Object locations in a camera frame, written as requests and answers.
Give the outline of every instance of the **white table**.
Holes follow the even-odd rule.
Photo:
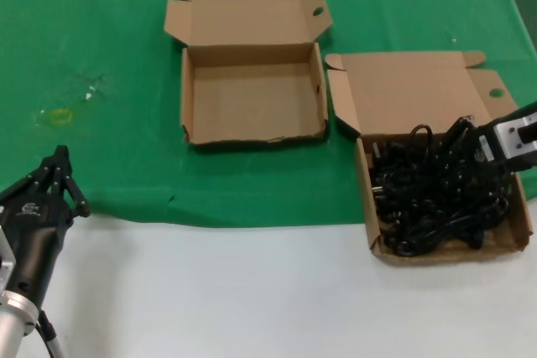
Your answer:
[[[44,309],[70,358],[530,356],[537,247],[404,268],[371,255],[364,226],[208,230],[95,216],[68,233]],[[19,356],[47,356],[36,332]]]

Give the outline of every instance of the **green cloth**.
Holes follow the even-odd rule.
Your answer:
[[[323,54],[481,49],[535,100],[534,48],[513,0],[326,0]],[[354,146],[197,153],[179,125],[180,47],[166,0],[0,0],[0,184],[67,144],[93,211],[198,226],[362,222]],[[530,196],[535,174],[526,174]]]

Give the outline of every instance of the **box lid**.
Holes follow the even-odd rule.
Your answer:
[[[164,31],[188,45],[303,44],[331,25],[325,0],[169,0]]]
[[[480,51],[329,54],[337,117],[358,134],[401,134],[418,124],[445,132],[458,117],[477,125],[516,104],[494,70],[472,69]]]

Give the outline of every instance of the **black cable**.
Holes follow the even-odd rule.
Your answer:
[[[53,355],[52,355],[52,351],[50,350],[49,348],[49,345],[47,344],[47,341],[44,337],[44,334],[43,334],[43,330],[41,329],[41,326],[39,324],[35,325],[35,330],[39,333],[39,335],[41,336],[41,340],[44,342],[44,346],[45,348],[47,349],[47,351],[49,352],[49,357],[50,358],[55,358]]]
[[[420,130],[426,135],[419,137]],[[406,144],[376,145],[382,152],[373,156],[370,174],[377,213],[385,224],[383,241],[396,255],[423,255],[450,239],[478,249],[485,231],[507,215],[503,177],[472,161],[461,133],[447,150],[434,147],[426,125],[417,126]]]
[[[49,318],[47,318],[47,315],[44,310],[41,310],[39,312],[38,323],[35,325],[35,329],[41,336],[44,345],[47,347],[47,351],[49,352],[50,358],[55,358],[54,354],[49,348],[49,342],[56,338],[56,331],[54,329],[54,326],[49,322]]]

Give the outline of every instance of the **cardboard box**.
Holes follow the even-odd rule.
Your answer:
[[[326,83],[315,39],[325,0],[169,0],[183,50],[181,125],[192,144],[324,137]]]
[[[369,247],[390,262],[423,264],[483,260],[522,251],[533,233],[524,190],[513,176],[508,218],[485,237],[479,250],[448,241],[431,254],[398,257],[383,244],[368,169],[374,142],[405,141],[412,129],[430,125],[443,133],[459,117],[474,116],[482,125],[517,109],[493,70],[473,69],[482,52],[398,52],[329,54],[328,77],[338,119],[360,135],[357,176],[362,195]]]

